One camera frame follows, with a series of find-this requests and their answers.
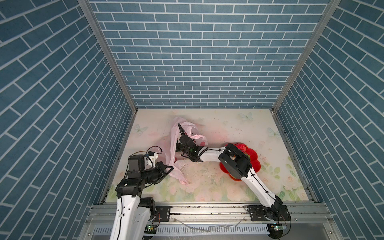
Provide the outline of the pink plastic bag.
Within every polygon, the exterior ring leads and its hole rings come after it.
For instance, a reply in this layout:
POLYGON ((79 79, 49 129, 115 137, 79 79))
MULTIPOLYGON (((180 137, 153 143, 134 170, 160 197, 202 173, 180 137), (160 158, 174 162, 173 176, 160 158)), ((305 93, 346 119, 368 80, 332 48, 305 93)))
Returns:
POLYGON ((159 161, 174 168, 170 176, 178 180, 181 184, 188 185, 189 182, 181 171, 181 168, 185 165, 183 160, 188 159, 188 155, 184 153, 185 148, 180 141, 181 133, 179 126, 183 128, 187 136, 190 137, 197 146, 207 145, 208 140, 204 135, 200 134, 195 124, 182 117, 176 117, 173 120, 171 130, 156 142, 156 145, 159 146, 163 152, 160 154, 159 161))

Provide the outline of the red flower-shaped plate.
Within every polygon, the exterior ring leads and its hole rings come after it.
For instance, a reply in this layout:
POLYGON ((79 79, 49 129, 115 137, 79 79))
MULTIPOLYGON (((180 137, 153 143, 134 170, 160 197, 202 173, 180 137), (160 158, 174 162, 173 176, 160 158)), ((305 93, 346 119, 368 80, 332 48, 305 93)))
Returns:
POLYGON ((219 161, 221 170, 235 181, 247 178, 251 171, 257 173, 261 170, 256 151, 243 143, 227 144, 219 154, 219 161))

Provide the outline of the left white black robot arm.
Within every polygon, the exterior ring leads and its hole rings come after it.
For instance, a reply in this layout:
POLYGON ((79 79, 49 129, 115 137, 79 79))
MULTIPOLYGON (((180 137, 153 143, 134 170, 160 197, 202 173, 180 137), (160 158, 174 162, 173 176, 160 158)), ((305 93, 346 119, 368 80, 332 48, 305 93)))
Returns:
POLYGON ((129 163, 128 172, 116 187, 117 210, 111 231, 111 240, 142 240, 146 226, 156 215, 152 197, 142 198, 147 184, 158 184, 174 168, 156 163, 146 170, 143 163, 129 163))

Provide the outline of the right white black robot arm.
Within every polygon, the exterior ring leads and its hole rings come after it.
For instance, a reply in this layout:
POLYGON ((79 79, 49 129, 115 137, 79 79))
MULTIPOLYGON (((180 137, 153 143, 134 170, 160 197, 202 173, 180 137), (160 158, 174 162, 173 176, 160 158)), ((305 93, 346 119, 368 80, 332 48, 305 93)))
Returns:
POLYGON ((196 145, 192 138, 182 135, 177 140, 176 151, 181 152, 183 157, 193 162, 221 163, 231 177, 243 181, 256 195, 264 211, 264 216, 268 220, 291 220, 287 206, 283 204, 279 196, 268 189, 257 176, 248 155, 235 145, 227 144, 221 148, 201 147, 196 145))

